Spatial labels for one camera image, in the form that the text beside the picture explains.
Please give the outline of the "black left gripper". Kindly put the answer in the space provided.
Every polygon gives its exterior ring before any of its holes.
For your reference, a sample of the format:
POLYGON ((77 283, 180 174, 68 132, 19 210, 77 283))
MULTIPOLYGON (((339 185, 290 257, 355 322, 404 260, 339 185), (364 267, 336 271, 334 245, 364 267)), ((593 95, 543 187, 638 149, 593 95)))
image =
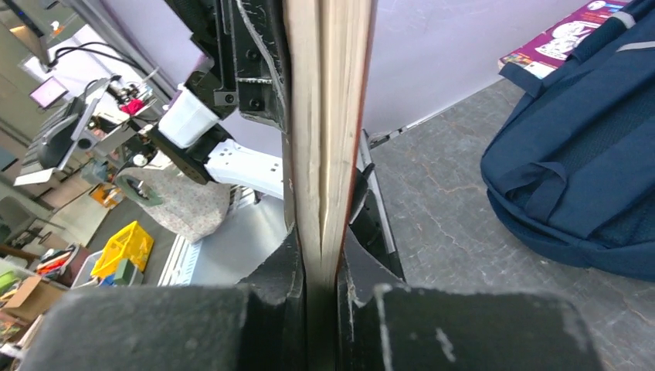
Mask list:
POLYGON ((185 81, 219 119, 287 132, 289 48, 281 1, 170 1, 202 58, 185 81))

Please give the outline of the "navy blue student backpack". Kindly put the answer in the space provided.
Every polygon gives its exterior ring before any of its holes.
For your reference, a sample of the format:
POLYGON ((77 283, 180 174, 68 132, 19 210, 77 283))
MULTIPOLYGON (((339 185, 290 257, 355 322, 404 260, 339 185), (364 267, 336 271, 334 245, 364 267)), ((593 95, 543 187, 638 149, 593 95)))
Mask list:
POLYGON ((573 267, 654 279, 654 3, 632 1, 524 91, 482 155, 497 218, 573 267))

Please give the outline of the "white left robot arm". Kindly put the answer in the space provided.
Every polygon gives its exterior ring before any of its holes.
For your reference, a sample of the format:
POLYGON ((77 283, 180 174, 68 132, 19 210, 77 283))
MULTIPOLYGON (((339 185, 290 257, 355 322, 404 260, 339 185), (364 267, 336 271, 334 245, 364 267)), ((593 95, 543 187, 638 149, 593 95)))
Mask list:
POLYGON ((202 54, 152 131, 193 181, 285 200, 305 266, 334 280, 345 228, 405 275, 378 198, 362 116, 374 1, 171 1, 202 54), (378 219, 370 217, 371 209, 378 219))

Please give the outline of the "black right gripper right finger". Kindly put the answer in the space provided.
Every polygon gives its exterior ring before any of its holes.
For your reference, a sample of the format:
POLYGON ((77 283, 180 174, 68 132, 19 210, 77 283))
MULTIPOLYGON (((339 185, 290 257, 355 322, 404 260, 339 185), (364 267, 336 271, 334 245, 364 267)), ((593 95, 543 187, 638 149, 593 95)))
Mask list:
POLYGON ((577 308, 544 291, 399 280, 353 236, 338 275, 339 370, 601 370, 577 308))

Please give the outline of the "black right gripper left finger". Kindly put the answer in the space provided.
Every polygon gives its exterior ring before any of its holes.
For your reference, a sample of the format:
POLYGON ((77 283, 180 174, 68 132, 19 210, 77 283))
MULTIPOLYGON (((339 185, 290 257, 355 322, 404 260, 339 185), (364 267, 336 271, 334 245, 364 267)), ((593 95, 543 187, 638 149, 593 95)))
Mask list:
POLYGON ((295 232, 232 286, 76 288, 44 315, 22 370, 305 370, 295 232))

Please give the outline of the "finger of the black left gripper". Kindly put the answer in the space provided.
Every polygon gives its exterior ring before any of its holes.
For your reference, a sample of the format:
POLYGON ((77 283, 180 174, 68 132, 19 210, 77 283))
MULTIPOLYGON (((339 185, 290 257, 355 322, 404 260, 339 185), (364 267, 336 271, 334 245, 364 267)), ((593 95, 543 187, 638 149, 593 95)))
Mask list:
POLYGON ((353 284, 404 284, 406 277, 395 240, 385 215, 384 203, 376 198, 373 163, 355 172, 355 190, 348 234, 348 275, 353 284))

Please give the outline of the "black Three Days book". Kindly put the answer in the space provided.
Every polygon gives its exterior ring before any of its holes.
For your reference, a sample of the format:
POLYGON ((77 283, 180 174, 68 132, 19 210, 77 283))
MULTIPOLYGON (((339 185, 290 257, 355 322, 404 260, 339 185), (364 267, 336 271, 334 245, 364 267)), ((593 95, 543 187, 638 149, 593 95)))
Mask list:
POLYGON ((337 275, 350 221, 374 1, 287 1, 291 189, 303 258, 307 367, 337 365, 337 275))

